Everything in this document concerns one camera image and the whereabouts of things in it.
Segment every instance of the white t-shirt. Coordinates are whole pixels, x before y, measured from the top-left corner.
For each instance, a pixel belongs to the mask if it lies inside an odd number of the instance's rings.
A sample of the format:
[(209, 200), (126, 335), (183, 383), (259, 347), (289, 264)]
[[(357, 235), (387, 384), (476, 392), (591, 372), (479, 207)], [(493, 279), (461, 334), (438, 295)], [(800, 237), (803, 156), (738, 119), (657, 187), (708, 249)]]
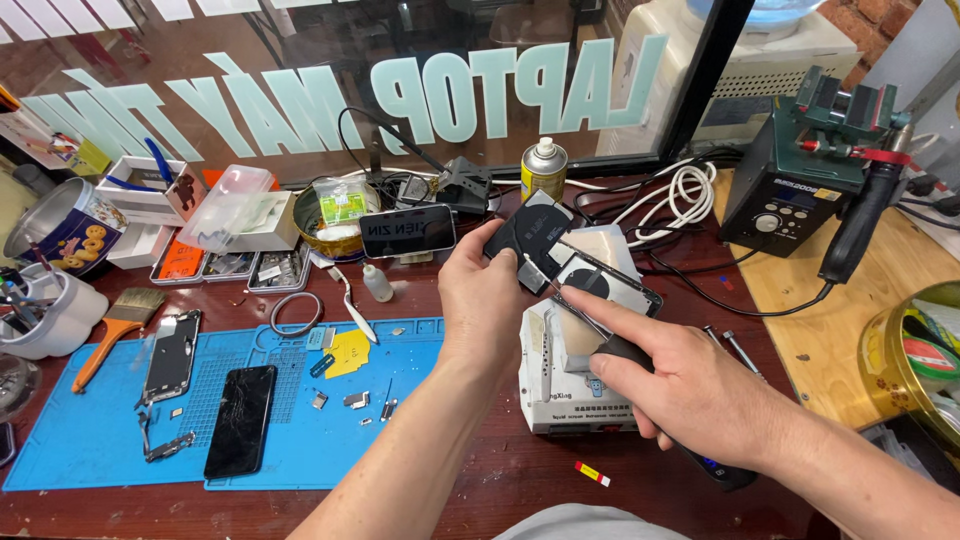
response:
[(689, 540), (611, 506), (560, 504), (537, 512), (493, 540)]

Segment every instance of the cracked phone screen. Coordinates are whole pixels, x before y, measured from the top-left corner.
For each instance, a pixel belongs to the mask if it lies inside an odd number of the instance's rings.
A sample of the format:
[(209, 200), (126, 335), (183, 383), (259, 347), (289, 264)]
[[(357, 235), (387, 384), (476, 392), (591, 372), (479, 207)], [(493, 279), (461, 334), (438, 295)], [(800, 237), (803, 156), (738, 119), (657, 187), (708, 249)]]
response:
[(259, 470), (275, 380), (276, 367), (272, 365), (227, 373), (206, 455), (205, 479), (236, 477)]

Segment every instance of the screw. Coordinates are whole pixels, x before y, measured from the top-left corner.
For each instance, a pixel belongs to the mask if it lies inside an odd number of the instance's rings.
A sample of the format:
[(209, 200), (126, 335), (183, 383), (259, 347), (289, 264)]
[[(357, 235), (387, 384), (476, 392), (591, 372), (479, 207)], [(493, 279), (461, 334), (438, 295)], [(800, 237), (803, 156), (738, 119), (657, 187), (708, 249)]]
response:
[(744, 352), (742, 347), (740, 347), (740, 344), (737, 343), (735, 339), (733, 339), (733, 331), (732, 330), (725, 331), (723, 332), (723, 336), (727, 339), (727, 341), (730, 341), (731, 346), (733, 346), (733, 349), (740, 356), (740, 359), (743, 360), (743, 363), (747, 364), (747, 367), (750, 368), (750, 371), (754, 372), (754, 375), (756, 375), (757, 377), (760, 377), (764, 382), (767, 382), (767, 379), (765, 379), (763, 375), (760, 374), (760, 370), (756, 369), (756, 366), (754, 365), (753, 362), (750, 361), (750, 357), (747, 356), (747, 353)]
[(706, 325), (705, 327), (703, 327), (703, 331), (705, 331), (707, 335), (709, 335), (710, 338), (712, 338), (713, 341), (716, 342), (717, 345), (720, 345), (720, 340), (717, 339), (717, 334), (713, 333), (713, 325)]

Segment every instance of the orange brush handle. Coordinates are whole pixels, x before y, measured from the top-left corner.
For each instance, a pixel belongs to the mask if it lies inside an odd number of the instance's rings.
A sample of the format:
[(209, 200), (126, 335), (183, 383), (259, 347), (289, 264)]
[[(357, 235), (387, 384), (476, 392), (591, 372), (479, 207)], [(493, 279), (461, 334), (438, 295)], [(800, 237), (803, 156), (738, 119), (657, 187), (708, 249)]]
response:
[(104, 322), (107, 323), (107, 335), (104, 336), (104, 340), (97, 346), (97, 350), (86, 360), (86, 364), (80, 369), (77, 378), (73, 379), (74, 394), (84, 393), (84, 386), (87, 386), (90, 380), (93, 379), (93, 376), (97, 374), (97, 370), (100, 369), (100, 364), (104, 363), (104, 359), (107, 358), (107, 355), (110, 354), (113, 346), (116, 345), (116, 342), (121, 337), (129, 331), (136, 330), (143, 326), (143, 323), (121, 321), (119, 319), (104, 319)]

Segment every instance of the screwdriver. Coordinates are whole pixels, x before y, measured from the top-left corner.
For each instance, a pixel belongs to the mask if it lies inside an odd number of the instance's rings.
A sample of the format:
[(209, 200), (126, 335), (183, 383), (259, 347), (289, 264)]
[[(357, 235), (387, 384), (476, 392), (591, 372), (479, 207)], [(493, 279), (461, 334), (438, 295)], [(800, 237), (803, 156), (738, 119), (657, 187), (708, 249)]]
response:
[[(620, 356), (623, 358), (627, 358), (629, 360), (636, 362), (637, 364), (640, 365), (640, 367), (647, 370), (648, 372), (654, 373), (654, 360), (650, 357), (650, 355), (646, 353), (646, 351), (641, 349), (633, 341), (625, 339), (611, 331), (606, 330), (605, 328), (603, 328), (602, 326), (594, 322), (593, 319), (589, 318), (580, 309), (577, 309), (576, 307), (568, 303), (566, 300), (564, 300), (563, 296), (561, 296), (560, 288), (553, 283), (553, 280), (548, 278), (546, 274), (544, 274), (543, 271), (540, 270), (537, 264), (530, 259), (529, 255), (523, 254), (523, 257), (527, 260), (527, 262), (530, 263), (531, 266), (534, 267), (537, 273), (540, 274), (540, 276), (546, 282), (550, 283), (550, 286), (557, 291), (557, 294), (551, 297), (554, 300), (554, 302), (565, 307), (567, 310), (569, 310), (574, 315), (576, 315), (580, 320), (587, 323), (589, 327), (591, 327), (594, 331), (599, 333), (600, 337), (604, 339), (604, 342), (600, 345), (600, 347), (598, 347), (597, 350), (594, 351), (595, 355), (603, 354), (603, 355), (613, 355), (613, 356)], [(721, 488), (725, 492), (730, 492), (736, 489), (740, 489), (741, 487), (746, 487), (751, 483), (753, 483), (754, 480), (756, 480), (756, 473), (754, 471), (741, 469), (739, 467), (731, 467), (729, 465), (718, 463), (708, 457), (703, 457), (702, 455), (697, 454), (696, 452), (693, 452), (689, 448), (677, 442), (677, 440), (674, 439), (673, 437), (670, 437), (670, 440), (672, 440), (673, 443), (677, 445), (678, 448), (684, 451), (684, 453), (687, 456), (689, 456), (690, 459), (694, 461), (694, 463), (699, 465), (700, 468), (703, 469), (705, 473), (707, 473), (712, 479), (714, 479), (714, 481), (719, 483)]]

